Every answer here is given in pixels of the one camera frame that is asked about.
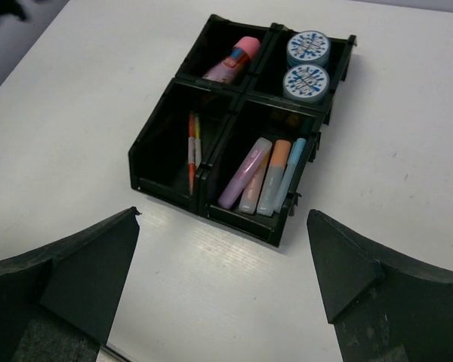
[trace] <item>pink cap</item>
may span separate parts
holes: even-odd
[[[234,48],[242,49],[250,58],[250,60],[254,59],[255,54],[258,52],[258,48],[260,47],[260,41],[257,38],[253,38],[251,36],[244,36],[239,40],[238,43],[235,44]]]

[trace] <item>pink bottle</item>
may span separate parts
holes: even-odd
[[[244,69],[245,64],[255,57],[259,47],[260,41],[257,38],[244,36],[235,44],[230,56],[208,70],[203,78],[220,83],[233,83],[236,76]]]

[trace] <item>black storage bin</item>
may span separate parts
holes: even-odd
[[[224,88],[237,92],[245,92],[250,81],[250,74],[257,67],[263,53],[267,49],[273,31],[268,27],[234,23],[218,15],[211,15],[196,39],[195,44],[178,69],[178,78],[188,79],[204,87]],[[253,36],[261,42],[260,49],[248,68],[236,79],[234,84],[222,84],[202,79],[202,76],[221,60],[228,57],[240,38]]]
[[[307,161],[313,161],[319,145],[319,128],[324,115],[312,110],[285,107],[275,100],[256,96],[244,97],[237,106],[214,154],[208,169],[202,174],[199,193],[199,214],[278,247],[287,216],[297,203],[297,186]],[[240,213],[237,202],[231,210],[218,206],[217,199],[237,171],[239,165],[259,137],[274,143],[279,139],[292,143],[299,137],[307,144],[300,157],[294,177],[280,213],[272,217]]]
[[[202,126],[203,164],[227,125],[238,95],[173,79],[129,151],[133,189],[197,213],[198,182],[190,195],[188,124],[198,112]],[[199,179],[203,166],[196,171]]]
[[[356,36],[351,35],[348,39],[330,38],[331,53],[328,63],[324,66],[331,79],[328,93],[320,103],[305,103],[285,98],[282,88],[284,75],[288,71],[287,43],[297,32],[274,23],[271,26],[271,33],[273,34],[272,41],[258,63],[258,67],[254,70],[254,74],[251,75],[247,92],[259,97],[282,100],[287,104],[323,112],[328,115],[325,118],[325,123],[328,124],[337,86],[347,76],[350,57],[356,45]]]

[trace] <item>red pen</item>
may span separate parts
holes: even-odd
[[[188,166],[190,168],[190,195],[193,194],[195,182],[195,114],[190,113],[190,126],[188,136]]]

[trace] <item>yellow pen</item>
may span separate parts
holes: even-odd
[[[196,168],[202,163],[202,140],[199,132],[199,116],[195,115],[195,166]]]

